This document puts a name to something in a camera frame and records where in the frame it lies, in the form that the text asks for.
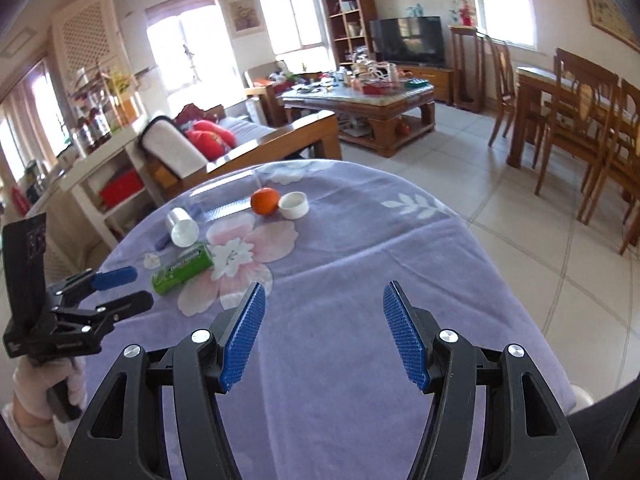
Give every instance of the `silver screw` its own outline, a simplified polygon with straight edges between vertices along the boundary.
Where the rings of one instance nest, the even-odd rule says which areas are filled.
[[[124,349],[124,357],[135,357],[140,353],[140,347],[138,345],[129,345]]]
[[[209,330],[196,330],[193,334],[191,334],[191,340],[194,343],[204,343],[208,341],[211,337]]]
[[[509,345],[509,353],[514,357],[524,357],[524,348],[520,345]]]
[[[453,330],[443,330],[440,332],[440,339],[447,343],[455,343],[458,340],[458,334],[453,332]]]

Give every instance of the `orange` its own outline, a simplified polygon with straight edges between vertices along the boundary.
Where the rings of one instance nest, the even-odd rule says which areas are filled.
[[[280,194],[270,187],[263,187],[251,195],[251,209],[261,216],[269,216],[278,210]]]

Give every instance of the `window blind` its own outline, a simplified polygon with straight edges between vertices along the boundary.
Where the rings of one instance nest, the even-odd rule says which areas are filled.
[[[178,16],[187,10],[198,9],[208,5],[217,5],[218,0],[167,0],[161,4],[149,7],[146,12],[146,20],[149,25],[169,18]]]

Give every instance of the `white plastic cup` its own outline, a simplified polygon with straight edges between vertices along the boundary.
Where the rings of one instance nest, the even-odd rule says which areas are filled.
[[[171,235],[171,240],[178,247],[191,247],[198,241],[200,227],[184,209],[177,207],[169,211],[166,216],[166,228]]]
[[[309,212],[306,195],[300,191],[283,196],[278,202],[280,213],[287,220],[298,220]]]

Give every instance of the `tv screen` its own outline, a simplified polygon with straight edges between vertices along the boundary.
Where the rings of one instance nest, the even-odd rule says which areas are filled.
[[[379,61],[446,65],[439,16],[377,20],[371,33]]]

